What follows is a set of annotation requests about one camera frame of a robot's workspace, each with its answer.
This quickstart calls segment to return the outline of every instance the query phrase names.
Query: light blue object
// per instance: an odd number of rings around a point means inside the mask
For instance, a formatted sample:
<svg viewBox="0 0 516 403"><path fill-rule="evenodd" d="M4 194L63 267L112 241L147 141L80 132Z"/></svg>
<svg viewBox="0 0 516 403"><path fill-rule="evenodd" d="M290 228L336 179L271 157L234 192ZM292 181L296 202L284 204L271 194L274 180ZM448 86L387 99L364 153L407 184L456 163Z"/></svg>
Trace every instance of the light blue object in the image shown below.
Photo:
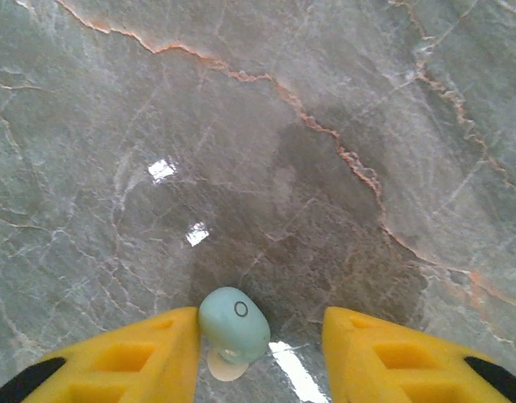
<svg viewBox="0 0 516 403"><path fill-rule="evenodd" d="M202 302L200 329L228 364L248 364L267 349L271 330L258 306L240 290L223 287Z"/></svg>

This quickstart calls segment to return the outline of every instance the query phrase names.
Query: marble floor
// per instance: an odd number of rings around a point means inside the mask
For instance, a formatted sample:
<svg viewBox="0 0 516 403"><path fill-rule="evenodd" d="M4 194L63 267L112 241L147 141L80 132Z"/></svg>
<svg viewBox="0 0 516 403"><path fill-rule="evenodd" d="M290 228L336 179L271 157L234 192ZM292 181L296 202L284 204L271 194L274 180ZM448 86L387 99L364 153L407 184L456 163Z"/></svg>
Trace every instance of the marble floor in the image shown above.
<svg viewBox="0 0 516 403"><path fill-rule="evenodd" d="M329 401L332 305L516 374L516 0L0 0L0 384L223 285L198 402Z"/></svg>

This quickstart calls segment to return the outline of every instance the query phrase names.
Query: gray marble surface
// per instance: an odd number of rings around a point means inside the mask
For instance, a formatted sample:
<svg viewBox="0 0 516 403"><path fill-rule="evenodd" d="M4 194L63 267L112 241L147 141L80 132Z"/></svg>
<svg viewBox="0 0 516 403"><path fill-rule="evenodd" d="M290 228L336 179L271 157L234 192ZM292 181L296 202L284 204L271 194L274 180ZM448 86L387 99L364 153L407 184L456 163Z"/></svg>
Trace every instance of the gray marble surface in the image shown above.
<svg viewBox="0 0 516 403"><path fill-rule="evenodd" d="M0 0L0 384L223 285L196 401L328 401L330 305L516 374L516 0Z"/></svg>

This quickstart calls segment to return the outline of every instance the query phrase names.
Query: black rubber tip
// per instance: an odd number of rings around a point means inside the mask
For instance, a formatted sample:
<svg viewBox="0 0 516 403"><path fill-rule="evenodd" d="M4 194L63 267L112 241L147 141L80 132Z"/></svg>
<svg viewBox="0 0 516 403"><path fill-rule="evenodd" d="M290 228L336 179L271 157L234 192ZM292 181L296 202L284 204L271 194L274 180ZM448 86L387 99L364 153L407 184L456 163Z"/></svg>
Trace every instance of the black rubber tip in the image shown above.
<svg viewBox="0 0 516 403"><path fill-rule="evenodd" d="M501 392L501 395L516 403L516 377L499 365L488 363L477 357L465 357L466 363L491 386Z"/></svg>
<svg viewBox="0 0 516 403"><path fill-rule="evenodd" d="M30 365L0 388L0 403L23 401L65 363L66 359L57 357Z"/></svg>

